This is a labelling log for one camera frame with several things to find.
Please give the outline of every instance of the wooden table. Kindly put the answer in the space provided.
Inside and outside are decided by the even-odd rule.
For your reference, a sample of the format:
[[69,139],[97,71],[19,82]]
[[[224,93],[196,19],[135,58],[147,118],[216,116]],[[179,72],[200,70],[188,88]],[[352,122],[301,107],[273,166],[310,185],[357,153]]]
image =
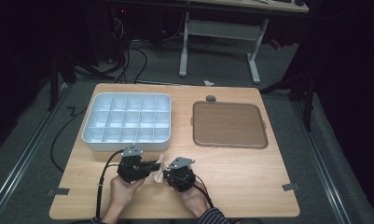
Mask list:
[[[153,161],[164,154],[170,162],[181,156],[196,160],[192,169],[209,190],[213,203],[226,217],[295,217],[298,202],[292,190],[282,185],[290,180],[274,137],[270,121],[257,89],[192,86],[156,86],[132,84],[99,84],[99,92],[160,92],[172,99],[172,135],[165,151],[145,152],[143,161]],[[264,149],[199,147],[192,137],[192,105],[214,95],[217,102],[257,105],[266,123],[269,140]],[[91,218],[95,215],[97,184],[112,152],[96,152],[82,140],[88,113],[76,138],[59,188],[70,189],[68,195],[56,195],[50,209],[54,219]],[[113,162],[119,163],[120,157]],[[102,214],[109,202],[109,181],[117,168],[108,168],[104,181]],[[150,176],[138,189],[122,218],[193,217],[177,193],[166,182],[156,183]]]

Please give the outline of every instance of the gray tape piece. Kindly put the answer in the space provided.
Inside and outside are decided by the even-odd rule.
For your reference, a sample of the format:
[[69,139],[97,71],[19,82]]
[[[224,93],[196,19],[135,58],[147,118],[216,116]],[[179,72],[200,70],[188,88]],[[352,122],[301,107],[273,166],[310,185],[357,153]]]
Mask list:
[[49,197],[53,197],[55,195],[68,195],[68,192],[70,192],[70,189],[50,189],[47,195]]
[[284,191],[289,191],[291,189],[293,191],[296,191],[296,190],[300,189],[299,184],[297,184],[297,183],[290,183],[290,184],[282,185],[282,187],[283,187]]

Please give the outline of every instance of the desk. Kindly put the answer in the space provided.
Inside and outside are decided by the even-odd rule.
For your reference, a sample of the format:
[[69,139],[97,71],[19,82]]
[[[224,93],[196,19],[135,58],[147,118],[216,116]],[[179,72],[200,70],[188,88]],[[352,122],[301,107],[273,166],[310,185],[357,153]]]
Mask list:
[[[274,2],[273,5],[254,1],[254,0],[188,0],[188,3],[206,3],[214,5],[224,5],[229,7],[251,7],[269,10],[280,10],[289,12],[309,11],[306,5],[298,7],[294,2],[282,3]],[[251,49],[251,53],[247,54],[247,62],[250,66],[250,72],[255,84],[260,83],[260,77],[256,69],[256,55],[261,44],[263,35],[265,34],[269,19],[264,19],[261,25],[243,25],[216,21],[190,20],[189,13],[186,13],[184,25],[184,45],[181,53],[179,76],[187,75],[187,42],[189,35],[206,35],[212,37],[224,37],[232,39],[250,40],[255,44]]]
[[[257,89],[226,87],[156,86],[99,84],[99,92],[161,92],[172,99],[172,135],[169,148],[145,152],[143,161],[157,160],[161,153],[170,162],[181,156],[195,159],[194,173],[206,184],[216,207],[226,217],[295,217],[298,202],[292,190],[282,185],[290,180],[282,155],[270,126],[268,114]],[[255,104],[266,123],[269,145],[264,149],[199,147],[192,137],[192,105],[214,95],[218,102]],[[95,152],[82,140],[88,113],[76,137],[70,159],[59,188],[70,189],[68,195],[56,195],[50,208],[54,219],[91,218],[95,215],[97,184],[112,152]],[[120,157],[114,159],[119,163]],[[104,181],[102,214],[109,202],[109,181],[117,168],[108,168]],[[138,189],[122,218],[193,217],[167,183],[158,184],[150,176]]]

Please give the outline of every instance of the black clamp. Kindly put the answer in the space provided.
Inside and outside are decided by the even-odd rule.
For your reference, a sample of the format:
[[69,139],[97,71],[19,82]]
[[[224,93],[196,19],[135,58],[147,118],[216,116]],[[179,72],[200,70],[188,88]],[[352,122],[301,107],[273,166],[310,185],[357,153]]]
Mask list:
[[159,170],[160,163],[157,163],[157,161],[141,161],[141,155],[143,155],[143,151],[133,147],[121,153],[122,159],[117,173],[124,181],[131,183]]
[[167,166],[170,171],[163,171],[163,177],[167,179],[167,183],[178,190],[184,192],[192,188],[196,181],[196,176],[192,169],[188,166],[195,160],[177,157],[170,165]]

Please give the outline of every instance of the gray carpet floor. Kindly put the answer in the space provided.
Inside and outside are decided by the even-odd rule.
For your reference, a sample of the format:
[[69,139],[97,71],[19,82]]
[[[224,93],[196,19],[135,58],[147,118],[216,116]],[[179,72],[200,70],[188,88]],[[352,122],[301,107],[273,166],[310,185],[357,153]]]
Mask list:
[[[135,42],[132,43],[132,48],[143,46],[139,50],[145,53],[147,64],[138,80],[146,84],[164,82],[202,86],[204,80],[209,80],[215,86],[258,89],[279,81],[298,49],[298,45],[286,46],[278,50],[269,45],[262,45],[256,57],[261,84],[255,85],[251,79],[245,54],[241,53],[248,49],[249,44],[242,42],[230,47],[218,43],[212,43],[210,46],[202,42],[191,43],[187,77],[178,76],[180,46],[163,45],[157,48],[148,43],[143,45],[143,42]],[[145,57],[139,51],[131,49],[130,55],[130,66],[126,72],[129,83],[134,80],[145,63]],[[110,65],[102,64],[101,69],[108,66]],[[78,75],[76,84],[67,88],[70,91],[59,105],[48,130],[39,142],[38,150],[2,210],[0,223],[71,222],[70,220],[53,220],[48,215],[53,200],[53,196],[48,195],[48,192],[50,189],[56,189],[62,178],[62,173],[52,164],[49,152],[62,126],[72,118],[69,107],[74,107],[76,113],[84,109],[90,101],[94,87],[103,82],[110,81]],[[261,220],[265,224],[339,223],[331,202],[328,200],[322,179],[318,175],[310,150],[311,142],[306,137],[306,130],[300,125],[300,117],[295,109],[303,102],[289,102],[286,94],[287,91],[275,91],[262,97],[291,182],[298,183],[300,186],[300,189],[295,192],[300,215],[290,218],[262,218]],[[40,122],[47,115],[48,99],[49,84],[44,86],[21,115],[17,127],[0,149],[0,189],[32,139]],[[55,160],[61,167],[67,163],[82,119],[83,114],[67,125],[54,145]],[[359,187],[348,162],[344,159],[317,97],[314,98],[312,132],[309,134],[313,136],[314,143],[326,162],[328,172],[338,187],[339,196],[347,209],[350,223],[374,223],[374,211]],[[257,222],[252,219],[242,223]]]

